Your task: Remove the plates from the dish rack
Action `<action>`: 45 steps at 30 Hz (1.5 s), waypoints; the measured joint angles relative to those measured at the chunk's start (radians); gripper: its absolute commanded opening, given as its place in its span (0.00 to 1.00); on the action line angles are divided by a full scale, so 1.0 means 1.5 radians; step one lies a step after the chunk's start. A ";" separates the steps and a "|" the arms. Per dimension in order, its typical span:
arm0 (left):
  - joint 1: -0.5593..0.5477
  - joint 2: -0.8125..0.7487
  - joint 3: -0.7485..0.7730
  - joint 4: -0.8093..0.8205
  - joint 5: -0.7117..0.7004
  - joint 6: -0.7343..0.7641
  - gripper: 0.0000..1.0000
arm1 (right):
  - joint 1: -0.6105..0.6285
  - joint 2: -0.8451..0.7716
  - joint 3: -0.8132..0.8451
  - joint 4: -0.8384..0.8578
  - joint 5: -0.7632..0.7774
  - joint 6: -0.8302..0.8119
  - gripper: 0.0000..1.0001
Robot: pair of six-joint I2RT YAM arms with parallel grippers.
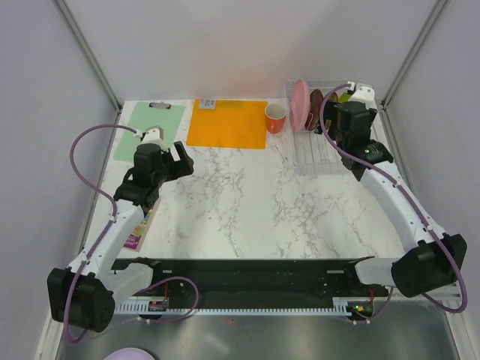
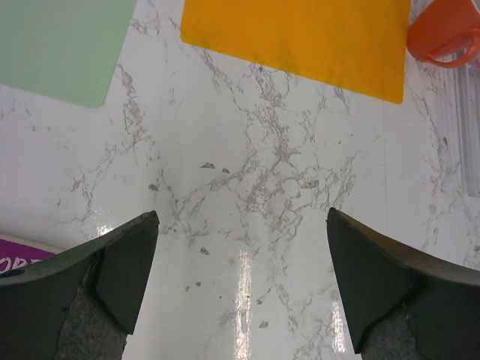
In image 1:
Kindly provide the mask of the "yellow patterned plate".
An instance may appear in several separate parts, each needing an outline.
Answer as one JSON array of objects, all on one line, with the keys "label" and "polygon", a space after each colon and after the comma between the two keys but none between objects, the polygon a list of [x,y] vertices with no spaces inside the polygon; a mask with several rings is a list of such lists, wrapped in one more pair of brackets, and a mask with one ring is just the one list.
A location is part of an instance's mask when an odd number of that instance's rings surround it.
[{"label": "yellow patterned plate", "polygon": [[331,101],[337,104],[339,102],[338,94],[336,92],[333,92],[331,96],[328,98],[328,101]]}]

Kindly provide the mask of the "lime green plate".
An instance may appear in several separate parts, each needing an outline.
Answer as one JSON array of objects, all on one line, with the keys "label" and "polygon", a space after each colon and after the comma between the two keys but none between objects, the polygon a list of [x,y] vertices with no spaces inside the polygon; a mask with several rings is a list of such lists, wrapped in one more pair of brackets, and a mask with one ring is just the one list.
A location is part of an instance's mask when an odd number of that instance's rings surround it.
[{"label": "lime green plate", "polygon": [[338,102],[343,103],[348,101],[350,98],[351,98],[351,94],[349,94],[348,92],[344,92],[338,97]]}]

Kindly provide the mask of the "red floral plate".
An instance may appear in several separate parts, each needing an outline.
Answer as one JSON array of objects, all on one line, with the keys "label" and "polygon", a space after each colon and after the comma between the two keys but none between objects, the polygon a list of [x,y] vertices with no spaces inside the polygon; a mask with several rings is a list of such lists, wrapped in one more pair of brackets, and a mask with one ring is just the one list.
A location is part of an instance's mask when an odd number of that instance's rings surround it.
[{"label": "red floral plate", "polygon": [[314,131],[317,128],[320,117],[320,107],[323,103],[323,93],[319,89],[314,89],[310,93],[310,109],[304,127],[308,131]]}]

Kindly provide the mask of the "pink plate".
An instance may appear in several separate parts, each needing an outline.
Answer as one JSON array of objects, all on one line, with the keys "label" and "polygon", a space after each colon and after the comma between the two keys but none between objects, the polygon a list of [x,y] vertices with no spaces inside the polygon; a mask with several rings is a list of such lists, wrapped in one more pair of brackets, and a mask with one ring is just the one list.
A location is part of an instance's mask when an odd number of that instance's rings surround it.
[{"label": "pink plate", "polygon": [[304,79],[298,79],[293,87],[290,100],[292,129],[301,131],[306,124],[310,112],[310,92],[307,82]]}]

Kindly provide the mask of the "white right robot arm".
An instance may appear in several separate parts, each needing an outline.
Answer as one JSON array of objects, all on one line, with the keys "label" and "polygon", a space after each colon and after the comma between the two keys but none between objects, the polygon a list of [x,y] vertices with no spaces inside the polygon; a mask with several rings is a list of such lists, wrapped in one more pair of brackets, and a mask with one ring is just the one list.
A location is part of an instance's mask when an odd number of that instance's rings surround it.
[{"label": "white right robot arm", "polygon": [[377,111],[357,100],[324,101],[319,125],[341,156],[343,165],[381,205],[393,224],[403,255],[397,259],[360,259],[343,276],[345,290],[361,295],[371,284],[390,286],[412,298],[457,283],[467,296],[461,266],[467,251],[464,238],[449,235],[419,204],[404,184],[392,154],[371,137]]}]

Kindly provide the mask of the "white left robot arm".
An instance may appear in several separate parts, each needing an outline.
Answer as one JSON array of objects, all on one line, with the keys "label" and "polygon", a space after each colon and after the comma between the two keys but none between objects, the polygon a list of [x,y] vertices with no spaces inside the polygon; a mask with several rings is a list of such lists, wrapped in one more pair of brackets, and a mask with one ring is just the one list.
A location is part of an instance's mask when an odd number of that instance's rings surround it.
[{"label": "white left robot arm", "polygon": [[113,196],[112,215],[93,244],[67,268],[54,268],[47,278],[52,318],[65,325],[102,332],[113,318],[116,305],[144,290],[156,295],[164,276],[146,261],[137,260],[118,274],[111,268],[129,235],[149,213],[166,182],[190,176],[194,161],[184,144],[175,142],[179,159],[157,143],[138,145],[133,166]]}]

